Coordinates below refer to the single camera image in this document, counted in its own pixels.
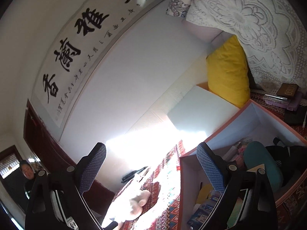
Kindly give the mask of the dark red wooden door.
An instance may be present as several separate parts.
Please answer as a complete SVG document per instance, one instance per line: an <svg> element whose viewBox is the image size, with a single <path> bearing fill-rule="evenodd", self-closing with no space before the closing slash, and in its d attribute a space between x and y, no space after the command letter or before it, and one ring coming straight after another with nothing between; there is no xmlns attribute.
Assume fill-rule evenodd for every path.
<svg viewBox="0 0 307 230"><path fill-rule="evenodd" d="M30 150L41 160L42 166L50 173L76 165L51 136L30 101L26 103L23 138ZM114 198L114 192L95 180L89 191L83 194L89 208L104 217Z"/></svg>

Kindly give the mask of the yellow pillow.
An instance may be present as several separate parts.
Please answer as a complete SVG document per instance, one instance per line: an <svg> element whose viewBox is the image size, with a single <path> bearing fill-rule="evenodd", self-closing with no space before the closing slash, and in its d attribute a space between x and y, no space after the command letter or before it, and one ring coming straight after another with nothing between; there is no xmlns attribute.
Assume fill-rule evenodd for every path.
<svg viewBox="0 0 307 230"><path fill-rule="evenodd" d="M250 99L248 64L235 35L206 58L208 89L238 108Z"/></svg>

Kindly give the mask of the calligraphy scroll painting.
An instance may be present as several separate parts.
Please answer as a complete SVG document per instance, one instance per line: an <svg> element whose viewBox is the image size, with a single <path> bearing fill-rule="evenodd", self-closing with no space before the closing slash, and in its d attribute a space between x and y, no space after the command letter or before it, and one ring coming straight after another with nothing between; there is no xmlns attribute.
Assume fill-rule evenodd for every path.
<svg viewBox="0 0 307 230"><path fill-rule="evenodd" d="M163 0L86 0L60 30L43 60L33 97L61 128L93 69L115 41Z"/></svg>

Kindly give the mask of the brown digital clock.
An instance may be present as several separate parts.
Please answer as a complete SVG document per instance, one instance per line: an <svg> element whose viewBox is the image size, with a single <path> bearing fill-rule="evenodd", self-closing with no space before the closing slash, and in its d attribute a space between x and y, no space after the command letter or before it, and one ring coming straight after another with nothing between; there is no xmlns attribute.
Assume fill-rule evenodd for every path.
<svg viewBox="0 0 307 230"><path fill-rule="evenodd" d="M296 84L283 83L277 91L276 95L279 97L292 98L295 96L298 89L299 86Z"/></svg>

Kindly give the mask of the blue battery blister pack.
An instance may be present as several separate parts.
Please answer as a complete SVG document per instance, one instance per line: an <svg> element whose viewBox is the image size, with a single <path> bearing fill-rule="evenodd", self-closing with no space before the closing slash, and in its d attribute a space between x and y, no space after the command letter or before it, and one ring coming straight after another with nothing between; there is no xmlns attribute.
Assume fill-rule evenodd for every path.
<svg viewBox="0 0 307 230"><path fill-rule="evenodd" d="M187 222L190 229L200 229L213 211L220 196L221 194L219 192L214 191L203 204L199 205Z"/></svg>

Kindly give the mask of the purple pencil case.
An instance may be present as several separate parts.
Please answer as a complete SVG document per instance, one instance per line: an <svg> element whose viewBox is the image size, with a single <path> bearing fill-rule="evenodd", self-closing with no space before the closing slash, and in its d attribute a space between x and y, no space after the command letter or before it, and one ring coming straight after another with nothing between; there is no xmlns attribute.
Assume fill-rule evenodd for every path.
<svg viewBox="0 0 307 230"><path fill-rule="evenodd" d="M268 105L277 106L279 108L284 108L284 109L287 109L289 111L296 111L300 102L301 102L301 100L302 100L302 97L303 97L303 93L298 91L295 94L295 96L292 97L292 98L283 98L282 99L281 97L278 97L278 96L265 94L262 99Z"/></svg>

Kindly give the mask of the white foam block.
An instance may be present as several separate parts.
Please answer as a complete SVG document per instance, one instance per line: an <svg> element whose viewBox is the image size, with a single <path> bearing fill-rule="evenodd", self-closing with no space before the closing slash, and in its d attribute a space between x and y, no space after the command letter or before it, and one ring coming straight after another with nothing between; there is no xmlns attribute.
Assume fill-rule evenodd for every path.
<svg viewBox="0 0 307 230"><path fill-rule="evenodd" d="M238 107L221 97L194 86L169 111L168 118L178 130L210 136L238 111Z"/></svg>

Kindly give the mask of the person in doorway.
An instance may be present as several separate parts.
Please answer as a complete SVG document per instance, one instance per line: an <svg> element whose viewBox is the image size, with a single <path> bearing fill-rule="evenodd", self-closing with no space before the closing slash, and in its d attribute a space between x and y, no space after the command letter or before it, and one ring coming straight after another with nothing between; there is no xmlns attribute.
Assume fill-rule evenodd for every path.
<svg viewBox="0 0 307 230"><path fill-rule="evenodd" d="M37 177L37 173L34 172L32 166L26 161L20 161L19 168L26 178L26 182L23 186L26 197L29 199L31 195L31 190L34 185L35 179Z"/></svg>

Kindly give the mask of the teal round object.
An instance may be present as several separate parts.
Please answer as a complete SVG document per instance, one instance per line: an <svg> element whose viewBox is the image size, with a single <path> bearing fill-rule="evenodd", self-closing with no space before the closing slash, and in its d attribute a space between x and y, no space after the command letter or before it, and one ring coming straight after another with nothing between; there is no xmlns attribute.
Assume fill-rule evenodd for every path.
<svg viewBox="0 0 307 230"><path fill-rule="evenodd" d="M243 153L243 160L248 169L264 165L273 192L283 184L283 175L265 146L257 141L250 142Z"/></svg>

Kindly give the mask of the colourful patterned tablecloth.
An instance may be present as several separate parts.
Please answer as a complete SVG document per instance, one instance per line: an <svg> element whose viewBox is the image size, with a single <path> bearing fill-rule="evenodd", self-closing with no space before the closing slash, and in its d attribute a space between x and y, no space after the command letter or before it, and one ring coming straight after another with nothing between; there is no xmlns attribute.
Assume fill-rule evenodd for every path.
<svg viewBox="0 0 307 230"><path fill-rule="evenodd" d="M151 196L147 204L143 206L143 212L138 218L132 221L125 221L124 223L118 223L116 229L180 228L180 157L185 154L185 152L183 141L180 141L170 149L157 167L147 168L140 173L140 175L143 176L142 189L149 190ZM120 194L122 189L117 192L113 201ZM109 214L110 211L108 209L102 222L102 227L106 227L112 221L115 221L109 218Z"/></svg>

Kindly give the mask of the white plush toy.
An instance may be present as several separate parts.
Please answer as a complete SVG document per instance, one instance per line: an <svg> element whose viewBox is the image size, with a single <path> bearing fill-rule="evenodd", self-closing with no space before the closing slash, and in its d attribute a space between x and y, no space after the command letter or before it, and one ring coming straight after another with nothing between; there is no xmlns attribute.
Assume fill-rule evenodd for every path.
<svg viewBox="0 0 307 230"><path fill-rule="evenodd" d="M143 212L151 192L142 189L143 176L136 174L133 179L120 191L120 194L109 207L109 218L118 223L132 221Z"/></svg>

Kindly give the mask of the white lace cushion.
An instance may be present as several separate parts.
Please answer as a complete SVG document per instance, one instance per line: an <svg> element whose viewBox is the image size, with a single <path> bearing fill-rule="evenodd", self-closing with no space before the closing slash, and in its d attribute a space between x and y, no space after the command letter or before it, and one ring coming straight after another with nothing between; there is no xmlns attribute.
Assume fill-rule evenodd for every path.
<svg viewBox="0 0 307 230"><path fill-rule="evenodd" d="M186 19L236 35L264 90L306 90L306 29L287 0L193 0Z"/></svg>

